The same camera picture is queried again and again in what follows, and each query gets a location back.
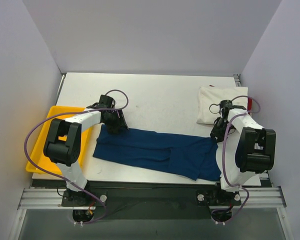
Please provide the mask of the blue t shirt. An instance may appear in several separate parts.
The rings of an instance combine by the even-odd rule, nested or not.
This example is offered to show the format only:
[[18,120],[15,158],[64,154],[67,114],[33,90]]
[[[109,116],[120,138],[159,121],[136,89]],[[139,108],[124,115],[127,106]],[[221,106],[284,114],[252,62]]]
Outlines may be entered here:
[[217,181],[221,176],[210,137],[122,129],[110,134],[102,126],[93,157],[117,164],[180,175],[196,181]]

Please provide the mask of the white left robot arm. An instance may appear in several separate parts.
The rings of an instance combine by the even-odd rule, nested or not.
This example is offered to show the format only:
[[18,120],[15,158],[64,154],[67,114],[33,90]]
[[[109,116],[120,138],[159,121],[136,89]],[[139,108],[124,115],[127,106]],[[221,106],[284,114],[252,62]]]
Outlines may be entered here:
[[80,206],[91,201],[91,193],[86,190],[88,180],[79,164],[82,133],[98,124],[104,124],[110,134],[127,130],[123,109],[115,106],[114,98],[106,93],[83,113],[65,119],[54,118],[50,123],[43,154],[60,169],[67,190],[74,193],[73,200]]

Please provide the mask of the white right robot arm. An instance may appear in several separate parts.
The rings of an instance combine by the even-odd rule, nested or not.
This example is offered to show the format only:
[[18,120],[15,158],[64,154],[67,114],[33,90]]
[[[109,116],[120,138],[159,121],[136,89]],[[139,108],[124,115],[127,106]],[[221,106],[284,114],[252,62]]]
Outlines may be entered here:
[[[218,106],[219,117],[210,137],[221,144],[221,177],[220,187],[212,190],[211,197],[215,203],[223,204],[229,192],[237,192],[249,179],[273,168],[277,134],[258,124],[246,107],[234,105],[232,100],[222,100]],[[230,130],[235,130],[236,148],[234,156],[227,158],[227,143],[233,145]]]

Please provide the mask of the white folded t shirt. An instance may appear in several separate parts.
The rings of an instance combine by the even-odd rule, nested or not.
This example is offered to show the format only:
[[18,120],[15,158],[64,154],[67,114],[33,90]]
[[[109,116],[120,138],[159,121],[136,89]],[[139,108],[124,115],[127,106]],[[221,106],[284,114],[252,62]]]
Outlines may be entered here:
[[247,96],[247,87],[202,86],[198,92],[197,124],[212,125],[219,114],[219,104],[223,100],[233,100],[238,96]]

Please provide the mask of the red folded t shirt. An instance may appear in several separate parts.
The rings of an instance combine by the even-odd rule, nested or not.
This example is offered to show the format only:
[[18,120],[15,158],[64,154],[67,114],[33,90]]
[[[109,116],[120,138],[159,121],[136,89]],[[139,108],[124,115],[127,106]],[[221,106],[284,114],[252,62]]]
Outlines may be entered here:
[[248,102],[247,102],[247,110],[248,111],[252,110],[252,105],[253,105],[253,100],[251,98],[248,98]]

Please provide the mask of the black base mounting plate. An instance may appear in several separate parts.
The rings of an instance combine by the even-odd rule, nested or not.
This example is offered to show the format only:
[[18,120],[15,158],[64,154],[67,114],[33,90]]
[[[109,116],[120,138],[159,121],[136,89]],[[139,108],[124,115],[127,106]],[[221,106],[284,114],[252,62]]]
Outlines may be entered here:
[[238,207],[238,192],[222,190],[215,184],[168,184],[91,181],[87,194],[80,198],[65,192],[62,207],[82,216],[90,208],[94,216],[106,213],[106,220],[203,220],[210,218],[210,209]]

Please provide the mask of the yellow plastic tray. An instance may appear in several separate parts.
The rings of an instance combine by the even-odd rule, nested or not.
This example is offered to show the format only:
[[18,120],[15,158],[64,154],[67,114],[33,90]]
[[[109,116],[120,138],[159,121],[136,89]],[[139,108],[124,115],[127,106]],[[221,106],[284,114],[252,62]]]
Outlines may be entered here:
[[[74,107],[74,106],[52,106],[47,114],[47,118],[67,112],[82,112],[84,111],[84,107]],[[57,167],[57,165],[50,161],[50,159],[44,156],[43,148],[45,145],[45,141],[47,138],[48,130],[50,127],[51,120],[48,120],[43,124],[43,127],[38,135],[37,141],[33,147],[30,158],[34,163],[36,163],[39,167],[48,170],[54,174],[62,175],[62,172]],[[81,168],[83,168],[85,162],[85,155],[88,149],[89,139],[92,133],[92,128],[85,130],[81,135],[81,145],[80,145],[80,155],[78,158],[78,163]]]

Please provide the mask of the aluminium frame rail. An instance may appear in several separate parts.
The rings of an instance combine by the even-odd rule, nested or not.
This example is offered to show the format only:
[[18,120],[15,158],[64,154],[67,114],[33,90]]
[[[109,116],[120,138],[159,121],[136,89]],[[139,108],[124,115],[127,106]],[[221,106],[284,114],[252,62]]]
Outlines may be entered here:
[[[91,203],[74,203],[66,196],[62,197],[62,189],[30,188],[25,189],[18,204],[19,210],[52,210],[70,209],[85,210]],[[285,208],[287,206],[282,190],[279,187],[248,188],[239,190],[231,199],[213,200],[211,195],[194,188],[101,188],[97,196],[109,208],[118,205],[136,205],[152,203],[190,203],[195,206],[211,208],[239,208],[245,203],[246,208]]]

